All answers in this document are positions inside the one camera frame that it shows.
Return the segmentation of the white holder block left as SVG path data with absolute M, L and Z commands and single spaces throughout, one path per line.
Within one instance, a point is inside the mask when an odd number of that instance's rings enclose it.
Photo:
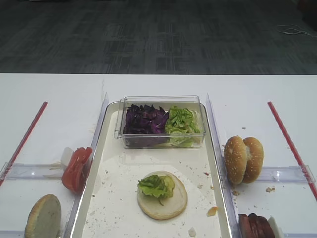
M 68 166 L 73 153 L 74 153 L 74 151 L 71 148 L 65 147 L 65 149 L 62 153 L 62 156 L 61 156 L 61 160 L 60 160 L 60 162 L 63 166 L 65 166 L 65 167 Z

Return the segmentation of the pickle slice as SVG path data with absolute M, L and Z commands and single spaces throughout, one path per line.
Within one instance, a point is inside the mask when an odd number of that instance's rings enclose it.
M 173 196 L 173 190 L 175 188 L 175 183 L 172 177 L 170 176 L 163 176 L 164 184 L 166 187 L 166 192 L 164 194 L 164 198 L 170 198 Z

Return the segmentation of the bottom bun slice on tray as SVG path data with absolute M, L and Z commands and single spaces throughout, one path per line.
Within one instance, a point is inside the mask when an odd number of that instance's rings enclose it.
M 145 195 L 137 187 L 137 201 L 141 210 L 156 220 L 167 220 L 180 215 L 187 207 L 188 201 L 187 191 L 182 181 L 167 171 L 155 171 L 146 175 L 144 178 L 151 175 L 172 177 L 175 183 L 173 196 L 170 198 L 155 198 L 150 195 Z

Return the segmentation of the white holder block right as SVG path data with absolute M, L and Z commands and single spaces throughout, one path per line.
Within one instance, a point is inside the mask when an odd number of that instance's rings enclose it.
M 281 228 L 278 227 L 277 222 L 274 217 L 270 216 L 268 223 L 272 228 L 275 238 L 284 238 L 284 233 Z

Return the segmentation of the white holder block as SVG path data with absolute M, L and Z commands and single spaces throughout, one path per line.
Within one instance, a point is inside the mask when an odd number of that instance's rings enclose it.
M 65 147 L 65 149 L 62 153 L 62 156 L 61 156 L 61 160 L 60 160 L 60 162 L 63 166 L 65 166 L 65 167 L 68 166 L 73 153 L 74 153 L 74 151 L 71 148 Z
M 281 228 L 278 227 L 277 222 L 274 217 L 270 216 L 268 223 L 272 228 L 275 238 L 284 238 L 284 233 Z

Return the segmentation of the red tape strip left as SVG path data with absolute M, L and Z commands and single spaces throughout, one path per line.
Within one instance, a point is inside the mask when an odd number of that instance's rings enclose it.
M 38 110 L 37 114 L 35 115 L 32 123 L 28 127 L 28 129 L 25 132 L 24 136 L 22 137 L 20 143 L 18 144 L 17 148 L 15 149 L 11 159 L 9 160 L 9 162 L 6 165 L 4 165 L 4 171 L 0 175 L 0 185 L 3 184 L 7 173 L 10 171 L 13 163 L 15 162 L 15 160 L 16 160 L 17 156 L 19 155 L 21 149 L 23 148 L 24 144 L 26 143 L 28 137 L 32 133 L 34 127 L 36 126 L 38 120 L 40 119 L 40 117 L 43 114 L 43 112 L 44 112 L 45 108 L 47 107 L 47 105 L 48 105 L 48 102 L 43 102 L 42 103 L 42 105 L 41 105 L 40 109 Z

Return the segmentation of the brown meat patties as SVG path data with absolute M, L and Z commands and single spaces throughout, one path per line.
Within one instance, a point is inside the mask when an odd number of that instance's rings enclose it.
M 255 213 L 238 214 L 239 226 L 243 238 L 275 238 L 268 220 Z

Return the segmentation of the red tape strip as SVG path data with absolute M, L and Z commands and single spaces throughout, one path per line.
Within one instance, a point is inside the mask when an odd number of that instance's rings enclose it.
M 268 102 L 267 104 L 268 104 L 278 126 L 280 127 L 280 129 L 281 129 L 281 131 L 282 131 L 282 133 L 283 133 L 283 135 L 284 135 L 284 137 L 285 137 L 285 139 L 286 139 L 286 141 L 287 141 L 287 143 L 288 143 L 288 145 L 289 145 L 289 147 L 290 147 L 290 149 L 291 149 L 291 151 L 292 151 L 292 153 L 293 153 L 293 155 L 294 155 L 294 157 L 299 165 L 299 167 L 302 169 L 302 172 L 303 172 L 303 174 L 308 182 L 308 185 L 309 185 L 309 187 L 310 187 L 310 189 L 311 189 L 311 191 L 316 199 L 317 198 L 317 188 L 316 188 L 315 182 L 313 180 L 313 176 L 309 174 L 308 167 L 304 164 L 299 152 L 296 149 L 296 146 L 294 145 L 294 143 L 293 143 L 286 127 L 284 126 L 277 110 L 275 109 L 273 103 Z
M 4 165 L 4 171 L 0 175 L 0 185 L 3 184 L 7 173 L 10 171 L 13 163 L 15 162 L 15 160 L 16 160 L 17 156 L 19 155 L 21 149 L 23 148 L 24 144 L 26 143 L 28 137 L 32 133 L 34 127 L 36 126 L 38 120 L 40 119 L 40 117 L 43 114 L 43 112 L 44 112 L 45 108 L 47 107 L 47 105 L 48 105 L 48 102 L 43 102 L 42 103 L 42 105 L 41 105 L 40 109 L 38 110 L 37 114 L 35 115 L 32 123 L 28 127 L 28 129 L 25 132 L 24 136 L 22 137 L 20 143 L 18 144 L 17 148 L 15 149 L 11 159 L 9 160 L 9 162 L 6 165 Z

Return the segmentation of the orange food scrap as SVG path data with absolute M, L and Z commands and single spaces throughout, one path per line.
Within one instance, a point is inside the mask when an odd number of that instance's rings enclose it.
M 215 216 L 216 213 L 218 211 L 218 207 L 217 206 L 214 206 L 212 207 L 208 212 L 207 212 L 207 216 L 210 217 L 210 216 Z

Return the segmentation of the red tape strip right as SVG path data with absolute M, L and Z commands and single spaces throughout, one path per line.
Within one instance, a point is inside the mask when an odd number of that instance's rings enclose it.
M 287 143 L 288 143 L 288 145 L 289 145 L 289 147 L 290 147 L 290 149 L 291 149 L 291 151 L 292 151 L 292 153 L 293 153 L 293 155 L 294 155 L 294 157 L 299 165 L 299 167 L 302 169 L 302 172 L 303 172 L 303 174 L 308 182 L 308 185 L 309 185 L 309 187 L 310 187 L 310 189 L 311 189 L 311 191 L 316 199 L 317 198 L 317 188 L 316 188 L 315 182 L 313 180 L 313 176 L 309 174 L 308 167 L 304 164 L 299 152 L 296 149 L 296 146 L 294 145 L 294 143 L 293 143 L 286 127 L 284 126 L 277 110 L 275 109 L 273 103 L 268 102 L 267 104 L 268 104 L 278 126 L 280 127 L 280 129 L 281 129 L 281 131 L 282 131 L 282 133 L 283 133 L 283 135 L 284 135 L 284 137 L 285 137 L 285 139 L 286 139 L 286 141 L 287 141 Z

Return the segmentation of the sesame bun half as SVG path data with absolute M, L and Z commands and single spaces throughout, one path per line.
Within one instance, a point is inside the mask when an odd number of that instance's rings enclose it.
M 247 165 L 247 150 L 240 136 L 228 139 L 224 148 L 227 177 L 233 184 L 240 184 Z
M 261 142 L 254 137 L 247 137 L 243 142 L 247 150 L 247 164 L 242 182 L 252 183 L 262 171 L 264 149 Z

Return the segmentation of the stack of tomato slices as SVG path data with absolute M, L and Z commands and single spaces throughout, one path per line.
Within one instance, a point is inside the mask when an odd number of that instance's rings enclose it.
M 78 148 L 72 155 L 66 171 L 62 175 L 62 184 L 76 194 L 80 194 L 83 191 L 87 177 L 84 167 L 92 151 L 91 147 Z

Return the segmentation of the shredded green lettuce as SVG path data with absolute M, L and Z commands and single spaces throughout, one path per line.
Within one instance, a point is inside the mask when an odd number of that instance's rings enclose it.
M 201 138 L 199 136 L 186 135 L 201 132 L 196 113 L 187 108 L 179 108 L 177 106 L 170 108 L 169 119 L 167 120 L 165 131 L 171 135 L 183 135 L 170 137 L 170 146 L 194 147 L 201 143 Z

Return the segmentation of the bun half lower left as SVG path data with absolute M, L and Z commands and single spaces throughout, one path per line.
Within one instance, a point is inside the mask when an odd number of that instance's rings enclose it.
M 53 194 L 40 198 L 29 213 L 25 238 L 58 238 L 60 235 L 61 204 Z

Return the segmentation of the sesame bun left half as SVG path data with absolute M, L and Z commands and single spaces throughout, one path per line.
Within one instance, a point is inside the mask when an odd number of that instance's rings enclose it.
M 247 165 L 247 150 L 240 136 L 228 139 L 224 148 L 227 177 L 233 184 L 240 184 Z

